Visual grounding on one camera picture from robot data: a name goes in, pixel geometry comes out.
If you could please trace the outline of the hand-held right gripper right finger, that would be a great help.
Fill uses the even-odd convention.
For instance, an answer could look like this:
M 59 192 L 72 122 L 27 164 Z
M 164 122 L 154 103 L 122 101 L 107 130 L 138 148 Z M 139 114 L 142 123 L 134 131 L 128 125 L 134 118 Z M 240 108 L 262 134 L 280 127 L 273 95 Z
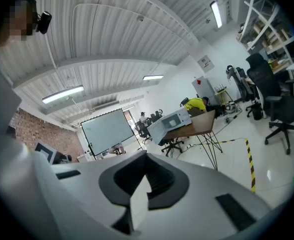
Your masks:
M 145 157 L 145 176 L 151 187 L 147 193 L 150 211 L 172 207 L 189 189 L 189 178 L 182 170 L 149 153 Z

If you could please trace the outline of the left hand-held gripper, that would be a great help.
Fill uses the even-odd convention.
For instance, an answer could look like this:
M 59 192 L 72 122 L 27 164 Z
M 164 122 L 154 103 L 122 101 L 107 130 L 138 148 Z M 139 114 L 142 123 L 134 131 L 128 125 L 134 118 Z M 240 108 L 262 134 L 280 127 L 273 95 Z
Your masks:
M 35 151 L 41 152 L 45 155 L 47 161 L 51 165 L 58 165 L 58 164 L 68 164 L 69 158 L 64 155 L 63 153 L 55 150 L 54 148 L 50 147 L 47 144 L 42 143 L 39 141 L 36 144 Z

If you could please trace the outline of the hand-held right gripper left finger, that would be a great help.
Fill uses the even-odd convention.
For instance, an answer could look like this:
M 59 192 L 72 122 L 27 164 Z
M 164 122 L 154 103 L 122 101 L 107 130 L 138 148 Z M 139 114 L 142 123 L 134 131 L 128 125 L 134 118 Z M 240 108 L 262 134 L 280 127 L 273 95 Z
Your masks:
M 134 232 L 130 199 L 146 174 L 146 154 L 147 151 L 141 150 L 105 169 L 99 177 L 99 187 L 105 197 L 112 204 L 125 208 L 112 227 L 126 235 Z

